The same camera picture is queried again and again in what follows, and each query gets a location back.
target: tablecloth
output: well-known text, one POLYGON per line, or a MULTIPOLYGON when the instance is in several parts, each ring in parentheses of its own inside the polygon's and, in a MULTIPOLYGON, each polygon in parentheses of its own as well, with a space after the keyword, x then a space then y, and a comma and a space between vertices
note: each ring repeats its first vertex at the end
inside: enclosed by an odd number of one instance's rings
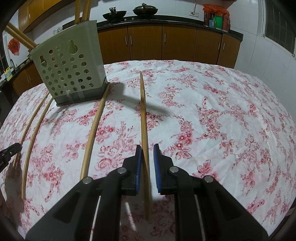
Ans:
MULTIPOLYGON (((257 77, 216 65, 127 61, 105 65, 111 82, 91 155, 89 176, 106 176, 141 143, 139 72, 143 73, 152 186, 152 219, 138 197, 123 197, 121 240, 174 240, 171 196, 157 193, 153 145, 190 175, 213 176, 271 234, 296 196, 295 124, 257 77)), ((0 149, 18 142, 44 84, 21 95, 0 130, 0 149)), ((49 95, 28 131, 15 179, 11 165, 1 190, 23 235, 78 181, 99 101, 50 105, 34 142, 26 200, 20 197, 24 159, 49 95)))

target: wooden chopstick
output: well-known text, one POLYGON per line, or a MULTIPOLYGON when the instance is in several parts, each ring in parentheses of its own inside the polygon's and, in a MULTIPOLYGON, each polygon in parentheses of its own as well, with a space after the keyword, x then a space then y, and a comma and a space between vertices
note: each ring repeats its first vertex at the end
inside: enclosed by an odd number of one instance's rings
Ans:
POLYGON ((80 1, 81 0, 76 0, 75 2, 75 20, 74 24, 78 24, 80 21, 80 1))
POLYGON ((19 36, 21 36, 26 42, 28 42, 34 48, 37 46, 37 44, 35 44, 32 39, 30 39, 22 31, 20 31, 19 29, 17 29, 12 23, 8 22, 7 26, 10 27, 15 33, 17 33, 19 36))
POLYGON ((25 200, 26 199, 26 183, 27 183, 27 173, 28 173, 28 167, 29 167, 29 159, 31 157, 31 152, 32 152, 32 148, 33 148, 33 145, 34 145, 34 142, 35 142, 35 139, 36 139, 36 136, 37 136, 37 132, 40 128, 40 125, 44 119, 44 116, 46 114, 46 112, 48 111, 49 107, 50 107, 50 104, 52 103, 53 101, 53 97, 50 99, 50 101, 47 103, 45 109, 43 110, 42 112, 42 115, 40 116, 39 118, 39 121, 35 127, 35 130, 33 132, 33 135, 32 135, 32 138, 31 138, 31 142, 30 142, 30 145, 29 145, 29 149, 28 149, 28 153, 27 153, 27 156, 26 156, 26 159, 25 159, 25 165, 24 165, 24 172, 23 172, 23 175, 22 175, 22 187, 21 187, 21 194, 22 194, 22 199, 25 200))
MULTIPOLYGON (((35 116, 37 115, 38 111, 40 110, 41 106, 43 105, 44 101, 46 100, 46 98, 48 97, 49 93, 47 93, 43 99, 41 100, 41 102, 39 103, 39 105, 37 106, 37 108, 35 109, 33 115, 31 116, 30 120, 29 120, 29 123, 28 125, 26 126, 26 129, 24 130, 24 133, 22 134, 22 138, 20 139, 20 144, 22 145, 24 143, 24 140, 25 140, 25 137, 27 135, 27 132, 32 124, 32 121, 34 120, 35 116)), ((15 169, 16 169, 16 166, 17 166, 17 162, 18 162, 18 159, 19 159, 19 156, 20 156, 20 152, 18 152, 16 155, 15 155, 15 158, 13 160, 13 164, 12 164, 12 170, 11 170, 11 177, 14 178, 14 175, 15 175, 15 169)))
POLYGON ((18 35, 16 32, 14 32, 9 26, 6 26, 4 29, 7 33, 9 33, 12 37, 16 38, 20 43, 22 43, 25 47, 27 47, 29 50, 32 50, 34 48, 33 45, 28 43, 25 39, 23 39, 20 35, 18 35))
POLYGON ((143 162, 143 181, 144 181, 144 219, 150 220, 151 216, 151 187, 150 187, 150 169, 149 169, 149 152, 148 152, 148 135, 146 120, 146 98, 143 75, 140 72, 140 92, 141 92, 141 137, 142 150, 144 153, 143 162))
POLYGON ((94 117, 94 121, 91 126, 91 131, 89 133, 89 139, 87 140, 86 149, 85 149, 85 153, 84 153, 84 157, 83 157, 81 173, 80 173, 80 180, 87 177, 88 172, 89 172, 89 162, 91 159, 91 152, 92 152, 92 148, 94 145, 94 139, 95 139, 98 125, 99 125, 99 122, 100 122, 100 119, 101 119, 101 116, 102 116, 102 113, 103 113, 103 110, 105 107, 106 97, 107 97, 109 86, 110 86, 110 83, 107 84, 107 87, 106 87, 103 97, 100 101, 99 107, 98 107, 98 109, 96 111, 96 115, 94 117))
POLYGON ((91 0, 84 0, 81 22, 89 20, 90 12, 91 12, 91 0))

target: metal screw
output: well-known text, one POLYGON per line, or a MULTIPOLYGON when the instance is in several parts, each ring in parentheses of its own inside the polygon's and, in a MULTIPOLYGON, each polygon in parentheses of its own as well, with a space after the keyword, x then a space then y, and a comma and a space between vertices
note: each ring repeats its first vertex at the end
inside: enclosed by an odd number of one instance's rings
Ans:
POLYGON ((171 171, 172 173, 176 173, 176 172, 179 171, 179 168, 177 168, 177 167, 175 167, 175 166, 172 166, 172 167, 170 167, 170 171, 171 171))
POLYGON ((83 178, 83 179, 82 179, 82 182, 83 182, 84 184, 89 184, 89 183, 91 183, 91 177, 85 177, 85 178, 83 178))
POLYGON ((212 176, 205 176, 204 177, 204 180, 207 182, 207 183, 211 183, 214 179, 212 176))
POLYGON ((124 167, 120 167, 120 168, 117 169, 117 172, 118 172, 119 174, 126 173, 126 168, 124 168, 124 167))

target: electrical outlet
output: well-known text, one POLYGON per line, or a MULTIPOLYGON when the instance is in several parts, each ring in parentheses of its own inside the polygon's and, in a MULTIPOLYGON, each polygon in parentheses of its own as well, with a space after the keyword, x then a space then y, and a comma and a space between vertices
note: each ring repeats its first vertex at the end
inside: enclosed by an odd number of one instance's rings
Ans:
POLYGON ((198 18, 198 12, 194 13, 194 12, 189 11, 189 15, 198 18))

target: gray base of holder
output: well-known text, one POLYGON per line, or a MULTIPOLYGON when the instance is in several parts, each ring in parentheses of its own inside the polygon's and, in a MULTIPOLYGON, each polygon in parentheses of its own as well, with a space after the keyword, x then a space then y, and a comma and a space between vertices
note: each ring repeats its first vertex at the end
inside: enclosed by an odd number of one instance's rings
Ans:
POLYGON ((63 106, 63 105, 67 105, 67 104, 75 104, 75 103, 80 103, 80 102, 85 102, 85 101, 91 101, 91 100, 98 100, 101 99, 105 89, 107 87, 107 78, 104 80, 104 83, 102 85, 102 87, 100 88, 96 88, 96 89, 91 89, 91 90, 86 90, 86 91, 81 91, 82 94, 84 95, 84 99, 81 99, 79 94, 76 93, 72 93, 70 94, 72 100, 70 100, 67 96, 59 96, 59 97, 55 97, 54 100, 57 103, 57 106, 63 106))

